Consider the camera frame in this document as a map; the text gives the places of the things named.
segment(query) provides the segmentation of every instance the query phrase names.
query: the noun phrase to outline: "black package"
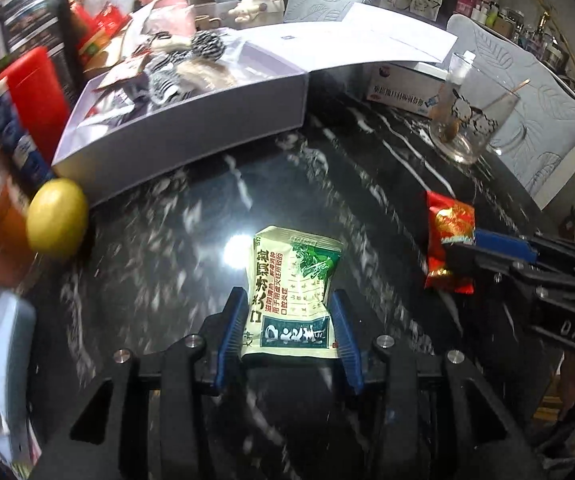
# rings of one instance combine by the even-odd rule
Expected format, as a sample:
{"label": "black package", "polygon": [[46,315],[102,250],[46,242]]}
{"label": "black package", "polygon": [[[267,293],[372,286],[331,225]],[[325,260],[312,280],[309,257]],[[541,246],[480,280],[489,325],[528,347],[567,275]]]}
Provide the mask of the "black package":
{"label": "black package", "polygon": [[68,0],[12,0],[0,11],[14,59],[45,46],[71,107],[84,85]]}

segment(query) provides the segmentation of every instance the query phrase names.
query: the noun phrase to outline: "dark green label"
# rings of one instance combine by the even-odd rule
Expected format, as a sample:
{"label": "dark green label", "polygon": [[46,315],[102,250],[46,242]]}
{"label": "dark green label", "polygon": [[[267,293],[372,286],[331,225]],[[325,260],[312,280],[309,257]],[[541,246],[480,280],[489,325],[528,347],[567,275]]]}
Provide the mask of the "dark green label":
{"label": "dark green label", "polygon": [[327,348],[330,318],[295,321],[263,317],[261,346],[274,348]]}

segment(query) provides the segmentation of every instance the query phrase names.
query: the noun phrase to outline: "white device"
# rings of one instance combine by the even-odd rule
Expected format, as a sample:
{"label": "white device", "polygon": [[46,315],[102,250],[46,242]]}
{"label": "white device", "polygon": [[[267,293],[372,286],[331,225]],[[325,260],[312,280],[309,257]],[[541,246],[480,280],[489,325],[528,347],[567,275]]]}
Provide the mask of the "white device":
{"label": "white device", "polygon": [[283,23],[285,10],[283,0],[241,0],[228,13],[241,28],[251,28]]}

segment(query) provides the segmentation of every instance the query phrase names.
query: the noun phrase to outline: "blue packaging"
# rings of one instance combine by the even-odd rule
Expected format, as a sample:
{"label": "blue packaging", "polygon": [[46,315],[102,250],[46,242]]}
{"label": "blue packaging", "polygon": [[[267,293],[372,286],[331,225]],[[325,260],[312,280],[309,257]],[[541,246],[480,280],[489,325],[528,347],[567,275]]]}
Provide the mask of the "blue packaging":
{"label": "blue packaging", "polygon": [[30,133],[23,127],[19,113],[7,87],[7,78],[0,81],[0,144],[12,159],[21,176],[38,190],[56,175],[38,152]]}

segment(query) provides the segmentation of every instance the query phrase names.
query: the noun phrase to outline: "green and cream packet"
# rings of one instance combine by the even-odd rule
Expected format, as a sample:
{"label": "green and cream packet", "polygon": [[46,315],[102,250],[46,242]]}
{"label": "green and cream packet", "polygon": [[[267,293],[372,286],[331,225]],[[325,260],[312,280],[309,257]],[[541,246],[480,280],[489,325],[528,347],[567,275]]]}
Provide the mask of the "green and cream packet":
{"label": "green and cream packet", "polygon": [[274,226],[254,237],[242,356],[337,357],[325,304],[342,247],[331,238]]}

